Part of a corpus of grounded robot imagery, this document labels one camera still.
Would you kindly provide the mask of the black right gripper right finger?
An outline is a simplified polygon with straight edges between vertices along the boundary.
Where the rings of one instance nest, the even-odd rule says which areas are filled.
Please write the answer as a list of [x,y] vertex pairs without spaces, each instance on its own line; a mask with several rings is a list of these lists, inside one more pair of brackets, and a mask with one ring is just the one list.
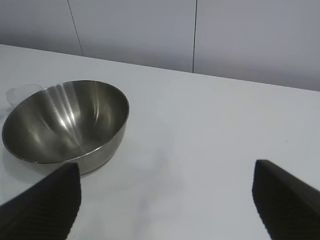
[[272,240],[320,238],[319,190],[273,162],[255,162],[252,198]]

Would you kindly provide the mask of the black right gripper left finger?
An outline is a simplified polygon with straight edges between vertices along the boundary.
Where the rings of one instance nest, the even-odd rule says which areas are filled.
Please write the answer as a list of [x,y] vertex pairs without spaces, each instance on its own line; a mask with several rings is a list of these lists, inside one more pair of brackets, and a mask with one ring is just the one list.
[[81,201],[79,167],[66,163],[0,206],[0,238],[65,240]]

